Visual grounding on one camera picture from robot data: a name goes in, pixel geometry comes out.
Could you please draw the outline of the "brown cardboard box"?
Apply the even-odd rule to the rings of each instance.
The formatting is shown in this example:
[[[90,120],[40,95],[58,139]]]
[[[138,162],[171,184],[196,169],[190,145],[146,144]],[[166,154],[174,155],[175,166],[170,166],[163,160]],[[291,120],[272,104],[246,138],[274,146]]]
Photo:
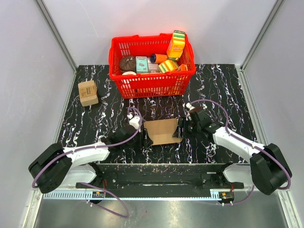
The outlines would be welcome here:
[[[144,127],[147,129],[149,138],[153,141],[152,145],[182,142],[182,138],[173,137],[178,128],[178,120],[176,118],[145,121]]]

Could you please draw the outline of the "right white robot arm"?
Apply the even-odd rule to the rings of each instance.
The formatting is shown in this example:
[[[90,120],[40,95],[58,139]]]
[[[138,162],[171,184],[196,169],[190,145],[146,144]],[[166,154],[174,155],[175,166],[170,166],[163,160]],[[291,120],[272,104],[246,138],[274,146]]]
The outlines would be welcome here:
[[[221,188],[239,182],[270,195],[285,183],[291,183],[292,172],[276,144],[263,145],[232,133],[223,123],[212,121],[200,107],[189,110],[186,117],[178,118],[172,136],[179,139],[201,136],[246,161],[246,164],[232,163],[223,168],[216,176],[216,183]]]

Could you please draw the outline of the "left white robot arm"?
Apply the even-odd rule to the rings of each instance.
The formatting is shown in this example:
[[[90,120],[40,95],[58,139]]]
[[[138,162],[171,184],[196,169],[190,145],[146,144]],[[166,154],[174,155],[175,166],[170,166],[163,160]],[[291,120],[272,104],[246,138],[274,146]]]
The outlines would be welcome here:
[[[43,194],[49,193],[64,182],[71,183],[67,181],[68,174],[81,165],[105,161],[123,149],[146,149],[152,144],[147,129],[135,129],[131,125],[119,128],[107,138],[90,145],[69,148],[59,142],[53,143],[28,167],[33,177],[32,188]]]

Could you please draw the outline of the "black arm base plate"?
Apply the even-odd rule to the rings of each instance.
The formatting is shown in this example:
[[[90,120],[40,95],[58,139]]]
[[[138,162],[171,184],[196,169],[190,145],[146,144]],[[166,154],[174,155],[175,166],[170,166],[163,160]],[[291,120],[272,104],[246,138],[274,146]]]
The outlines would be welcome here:
[[[241,182],[229,182],[224,164],[95,164],[96,174],[87,181],[96,187],[117,189],[124,186],[187,186],[201,189],[243,189]]]

